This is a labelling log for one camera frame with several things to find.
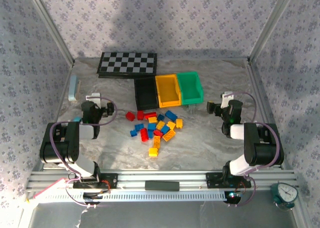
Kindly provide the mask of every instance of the gauge dial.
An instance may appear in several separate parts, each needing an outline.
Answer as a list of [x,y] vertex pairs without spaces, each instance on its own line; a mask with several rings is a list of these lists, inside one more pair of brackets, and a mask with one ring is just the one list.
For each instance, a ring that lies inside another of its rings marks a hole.
[[298,195],[298,191],[296,188],[284,183],[278,184],[278,193],[281,199],[288,203],[293,202]]

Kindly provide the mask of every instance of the yellow storage bin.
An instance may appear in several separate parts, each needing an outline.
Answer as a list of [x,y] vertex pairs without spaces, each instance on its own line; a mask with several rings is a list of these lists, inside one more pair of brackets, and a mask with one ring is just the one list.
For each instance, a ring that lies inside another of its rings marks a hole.
[[155,83],[160,108],[180,106],[182,104],[181,91],[176,74],[157,75]]

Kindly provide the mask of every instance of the toy brick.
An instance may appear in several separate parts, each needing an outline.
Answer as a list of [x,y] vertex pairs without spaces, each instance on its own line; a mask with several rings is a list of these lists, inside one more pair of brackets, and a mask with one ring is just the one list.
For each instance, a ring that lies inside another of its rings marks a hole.
[[159,131],[159,130],[155,130],[154,132],[153,132],[153,134],[155,135],[155,136],[159,136],[160,138],[164,135],[161,131]]
[[182,119],[176,119],[175,123],[178,129],[182,129],[182,127],[184,126]]
[[161,137],[160,136],[155,136],[153,138],[153,147],[160,149],[160,141],[161,141]]
[[171,121],[175,122],[175,120],[178,118],[178,116],[176,116],[173,112],[171,112],[170,110],[166,111],[166,113],[164,114],[166,117],[168,117]]
[[141,131],[140,131],[140,135],[141,135],[141,141],[142,142],[146,142],[149,138],[148,138],[148,132],[147,132],[147,129],[146,128],[143,128]]
[[144,124],[136,124],[136,125],[134,126],[136,132],[139,132],[139,131],[140,131],[141,129],[143,129],[144,127],[145,127]]
[[150,117],[148,120],[149,120],[149,123],[157,123],[158,122],[157,117]]
[[137,136],[136,130],[135,130],[135,129],[134,129],[134,130],[131,130],[131,131],[130,131],[130,135],[131,135],[131,137]]
[[176,126],[176,124],[175,123],[173,123],[172,121],[169,121],[167,124],[166,124],[170,129],[174,129],[175,128],[175,126]]
[[174,136],[176,135],[175,131],[174,130],[170,130],[167,134],[165,134],[163,136],[163,139],[165,141],[169,141],[170,139],[172,139]]
[[157,113],[156,112],[151,112],[151,113],[146,113],[144,114],[145,119],[149,119],[150,117],[156,117]]
[[138,111],[136,114],[136,117],[138,120],[143,120],[144,119],[144,112],[143,111]]
[[135,120],[135,115],[132,112],[127,112],[127,114],[125,115],[126,119],[129,121],[134,121]]
[[160,114],[160,115],[158,115],[157,120],[158,120],[158,121],[164,121],[164,120],[165,120],[165,117],[164,117],[162,114]]
[[164,127],[161,129],[161,132],[163,134],[167,134],[169,130],[170,130],[170,128],[168,126],[164,125]]
[[156,124],[148,124],[148,130],[152,130],[152,131],[154,131],[154,130],[156,130]]
[[150,148],[149,149],[149,157],[157,157],[159,150],[157,148]]
[[159,123],[156,125],[156,129],[161,130],[165,124],[166,123],[164,123],[163,121],[159,121]]
[[148,138],[152,139],[154,137],[154,131],[153,130],[148,130]]

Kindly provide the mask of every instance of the plastic bin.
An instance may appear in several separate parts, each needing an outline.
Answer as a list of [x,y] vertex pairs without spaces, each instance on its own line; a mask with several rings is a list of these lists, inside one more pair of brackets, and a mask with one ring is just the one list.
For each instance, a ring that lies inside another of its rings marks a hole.
[[157,75],[155,77],[160,108],[179,106],[181,92],[176,74]]
[[155,77],[134,80],[135,102],[137,110],[159,108]]
[[198,104],[204,101],[204,90],[202,88],[197,72],[178,73],[182,104]]

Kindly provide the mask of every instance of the yellow lego brick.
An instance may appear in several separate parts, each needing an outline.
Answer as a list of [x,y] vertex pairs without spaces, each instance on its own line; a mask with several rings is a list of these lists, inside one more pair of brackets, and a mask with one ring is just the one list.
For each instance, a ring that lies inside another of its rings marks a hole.
[[171,129],[171,130],[168,131],[167,134],[165,134],[165,135],[162,136],[162,137],[163,137],[163,139],[164,139],[165,141],[169,141],[169,140],[171,140],[172,137],[174,137],[175,135],[176,135],[175,131]]
[[183,120],[182,120],[182,119],[176,119],[175,122],[176,122],[176,127],[177,127],[178,129],[182,129],[182,127],[183,127]]
[[153,137],[153,147],[154,148],[160,149],[160,140],[161,140],[160,136],[155,135]]
[[149,149],[149,157],[157,157],[158,156],[158,149],[157,148],[150,148]]
[[175,123],[173,123],[172,121],[169,121],[168,122],[168,124],[166,124],[170,129],[174,129],[175,128],[175,126],[176,126],[176,124]]
[[148,120],[149,120],[149,123],[157,123],[158,122],[157,117],[150,117]]
[[156,129],[161,130],[165,124],[166,123],[164,123],[163,121],[159,121],[159,123],[156,125]]

